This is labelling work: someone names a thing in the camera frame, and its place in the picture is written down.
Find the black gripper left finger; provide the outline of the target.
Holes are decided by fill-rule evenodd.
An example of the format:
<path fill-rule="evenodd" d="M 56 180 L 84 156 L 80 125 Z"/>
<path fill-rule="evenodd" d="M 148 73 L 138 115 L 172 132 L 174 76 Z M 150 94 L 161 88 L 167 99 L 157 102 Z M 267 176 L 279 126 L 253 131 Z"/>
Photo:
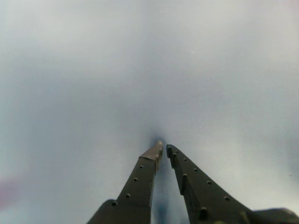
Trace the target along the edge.
<path fill-rule="evenodd" d="M 105 201 L 88 221 L 89 224 L 149 224 L 154 179 L 163 154 L 157 141 L 143 153 L 117 199 Z"/>

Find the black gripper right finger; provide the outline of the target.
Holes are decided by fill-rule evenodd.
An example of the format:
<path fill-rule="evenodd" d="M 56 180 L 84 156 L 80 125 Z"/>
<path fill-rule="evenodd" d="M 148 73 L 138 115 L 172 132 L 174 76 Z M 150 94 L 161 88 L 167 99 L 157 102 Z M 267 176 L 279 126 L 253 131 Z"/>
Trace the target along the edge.
<path fill-rule="evenodd" d="M 249 224 L 250 209 L 234 199 L 174 145 L 167 156 L 192 224 Z"/>

